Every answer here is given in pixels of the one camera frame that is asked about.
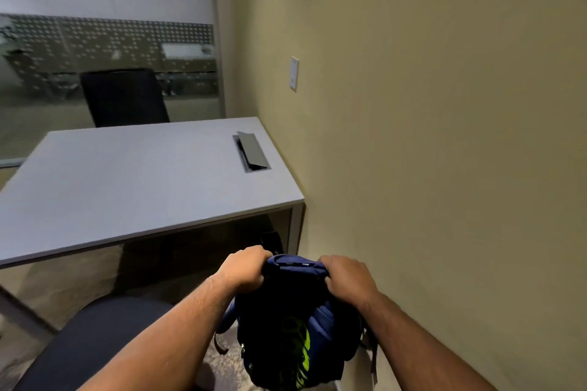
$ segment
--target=table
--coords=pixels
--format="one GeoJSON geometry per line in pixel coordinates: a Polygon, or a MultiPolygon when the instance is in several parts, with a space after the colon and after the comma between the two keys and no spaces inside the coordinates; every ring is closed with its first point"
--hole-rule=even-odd
{"type": "MultiPolygon", "coordinates": [[[[0,269],[283,209],[295,254],[304,196],[258,118],[49,132],[0,192],[0,269]],[[270,169],[246,170],[237,132],[270,169]]],[[[0,313],[55,332],[5,290],[0,313]]]]}

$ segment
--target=chair backrest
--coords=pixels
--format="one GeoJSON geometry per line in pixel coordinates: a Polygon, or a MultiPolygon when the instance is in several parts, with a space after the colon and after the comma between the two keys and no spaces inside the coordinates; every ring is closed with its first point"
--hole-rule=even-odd
{"type": "Polygon", "coordinates": [[[163,92],[150,68],[82,73],[80,80],[96,127],[169,122],[163,92]]]}

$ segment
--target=person's right arm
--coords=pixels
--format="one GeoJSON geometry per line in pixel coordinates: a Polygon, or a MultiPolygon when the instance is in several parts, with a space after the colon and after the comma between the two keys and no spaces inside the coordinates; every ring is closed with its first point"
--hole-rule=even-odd
{"type": "Polygon", "coordinates": [[[454,352],[378,291],[364,263],[324,256],[329,291],[354,306],[375,333],[402,391],[496,391],[454,352]]]}

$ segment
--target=hand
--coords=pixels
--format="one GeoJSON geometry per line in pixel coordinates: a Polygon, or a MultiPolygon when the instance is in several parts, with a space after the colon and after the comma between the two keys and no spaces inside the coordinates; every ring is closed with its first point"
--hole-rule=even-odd
{"type": "Polygon", "coordinates": [[[328,269],[326,282],[332,295],[361,311],[379,291],[365,263],[340,255],[324,255],[321,262],[328,269]]]}
{"type": "Polygon", "coordinates": [[[215,275],[236,294],[252,292],[263,284],[260,270],[271,256],[263,246],[247,247],[230,254],[215,275]]]}

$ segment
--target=person's left arm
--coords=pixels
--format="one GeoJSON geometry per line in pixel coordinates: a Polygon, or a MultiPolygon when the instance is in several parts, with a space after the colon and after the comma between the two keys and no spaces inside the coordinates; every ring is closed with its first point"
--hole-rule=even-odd
{"type": "Polygon", "coordinates": [[[137,335],[78,391],[183,391],[192,387],[231,299],[260,287],[260,271],[270,256],[261,246],[229,255],[218,272],[137,335]]]}

